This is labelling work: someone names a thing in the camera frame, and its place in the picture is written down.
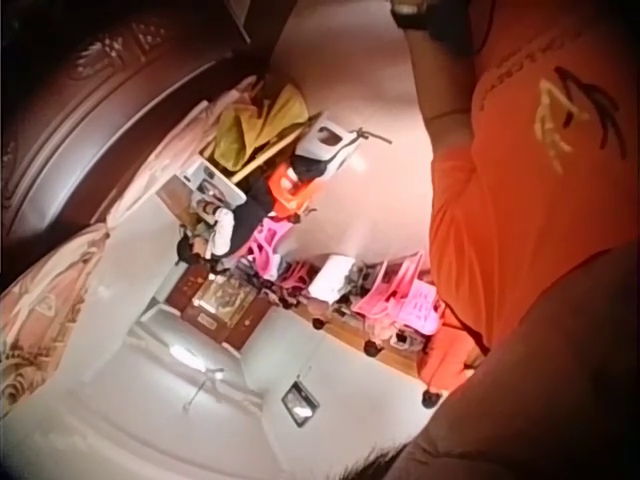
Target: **white wall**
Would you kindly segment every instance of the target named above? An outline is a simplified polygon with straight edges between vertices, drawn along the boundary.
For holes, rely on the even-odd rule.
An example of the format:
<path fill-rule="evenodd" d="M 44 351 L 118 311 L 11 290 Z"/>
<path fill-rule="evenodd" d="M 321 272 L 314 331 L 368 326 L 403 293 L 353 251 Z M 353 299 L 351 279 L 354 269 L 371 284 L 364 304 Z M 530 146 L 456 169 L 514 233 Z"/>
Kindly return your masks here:
<path fill-rule="evenodd" d="M 406 441 L 430 416 L 424 389 L 407 377 L 297 318 L 272 308 L 242 349 L 249 386 L 264 394 L 264 422 L 287 467 L 322 478 L 362 459 L 374 447 Z M 320 408 L 299 429 L 281 399 L 300 374 Z"/>

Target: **pink plastic stool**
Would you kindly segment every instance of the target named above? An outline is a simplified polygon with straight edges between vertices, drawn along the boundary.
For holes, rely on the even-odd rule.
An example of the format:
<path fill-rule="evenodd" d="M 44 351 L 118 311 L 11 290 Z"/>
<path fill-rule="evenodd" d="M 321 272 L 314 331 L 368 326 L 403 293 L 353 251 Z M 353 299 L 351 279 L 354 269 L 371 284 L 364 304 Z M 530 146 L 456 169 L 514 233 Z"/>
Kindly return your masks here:
<path fill-rule="evenodd" d="M 402 261 L 400 270 L 398 270 L 396 278 L 394 279 L 396 287 L 396 300 L 404 299 L 409 296 L 414 282 L 418 277 L 418 273 L 420 272 L 420 267 L 422 266 L 423 260 L 424 252 L 419 251 L 413 255 L 408 256 Z"/>
<path fill-rule="evenodd" d="M 300 288 L 305 289 L 311 282 L 310 276 L 311 264 L 308 262 L 295 262 L 282 276 L 282 280 L 278 284 L 282 288 L 292 289 Z"/>
<path fill-rule="evenodd" d="M 388 313 L 389 304 L 386 300 L 389 297 L 388 283 L 383 283 L 384 274 L 387 270 L 387 261 L 382 262 L 378 276 L 376 277 L 371 290 L 360 301 L 356 302 L 351 309 L 369 318 L 380 318 Z"/>
<path fill-rule="evenodd" d="M 440 316 L 434 310 L 437 298 L 436 287 L 422 280 L 416 280 L 407 298 L 392 299 L 390 315 L 398 323 L 411 327 L 423 335 L 433 335 L 440 328 Z"/>
<path fill-rule="evenodd" d="M 279 258 L 276 257 L 275 247 L 291 227 L 293 227 L 291 222 L 274 222 L 265 218 L 254 232 L 248 251 L 251 252 L 250 257 L 253 257 L 256 271 L 261 277 L 273 271 L 274 263 Z"/>
<path fill-rule="evenodd" d="M 369 318 L 393 315 L 398 309 L 397 303 L 410 295 L 423 259 L 423 251 L 406 257 L 393 279 L 386 282 L 384 277 L 389 265 L 385 261 L 369 293 L 352 310 Z"/>

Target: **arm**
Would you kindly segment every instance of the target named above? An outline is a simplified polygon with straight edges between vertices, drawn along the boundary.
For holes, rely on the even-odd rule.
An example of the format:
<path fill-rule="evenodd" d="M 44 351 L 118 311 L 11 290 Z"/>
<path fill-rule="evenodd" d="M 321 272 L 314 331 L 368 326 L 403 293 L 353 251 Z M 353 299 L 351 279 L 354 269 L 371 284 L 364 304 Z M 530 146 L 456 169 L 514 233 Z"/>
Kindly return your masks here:
<path fill-rule="evenodd" d="M 422 4 L 423 0 L 392 0 L 398 5 Z M 434 156 L 443 150 L 467 145 L 473 138 L 471 98 L 476 84 L 473 58 L 458 58 L 433 41 L 426 32 L 405 32 L 420 113 Z"/>

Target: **curtain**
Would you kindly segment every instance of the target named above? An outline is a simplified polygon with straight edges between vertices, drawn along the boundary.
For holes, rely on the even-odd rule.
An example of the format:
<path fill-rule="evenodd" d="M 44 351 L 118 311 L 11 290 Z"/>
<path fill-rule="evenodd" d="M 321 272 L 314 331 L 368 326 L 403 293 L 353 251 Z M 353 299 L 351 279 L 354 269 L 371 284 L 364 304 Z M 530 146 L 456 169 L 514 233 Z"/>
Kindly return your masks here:
<path fill-rule="evenodd" d="M 57 368 L 78 319 L 87 279 L 108 236 L 104 224 L 87 228 L 39 261 L 0 297 L 0 418 Z"/>

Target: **wooden furniture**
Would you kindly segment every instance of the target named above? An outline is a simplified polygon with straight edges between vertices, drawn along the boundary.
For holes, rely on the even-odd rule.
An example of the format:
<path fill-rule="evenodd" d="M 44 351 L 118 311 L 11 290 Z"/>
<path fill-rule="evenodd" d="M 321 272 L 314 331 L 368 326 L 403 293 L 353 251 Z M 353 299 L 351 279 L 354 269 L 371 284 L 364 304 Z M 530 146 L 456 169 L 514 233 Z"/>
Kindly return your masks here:
<path fill-rule="evenodd" d="M 227 281 L 230 282 L 228 289 L 218 288 L 221 293 L 216 295 L 213 291 L 225 280 L 221 279 L 219 284 L 215 279 L 207 280 L 184 309 L 182 319 L 214 342 L 239 352 L 271 305 L 244 282 Z"/>
<path fill-rule="evenodd" d="M 167 305 L 184 312 L 207 281 L 208 275 L 209 271 L 205 266 L 190 265 L 167 296 Z"/>
<path fill-rule="evenodd" d="M 252 0 L 244 30 L 226 2 L 23 3 L 55 18 L 7 19 L 20 28 L 2 45 L 2 289 L 104 220 L 198 102 L 264 69 L 295 0 Z"/>

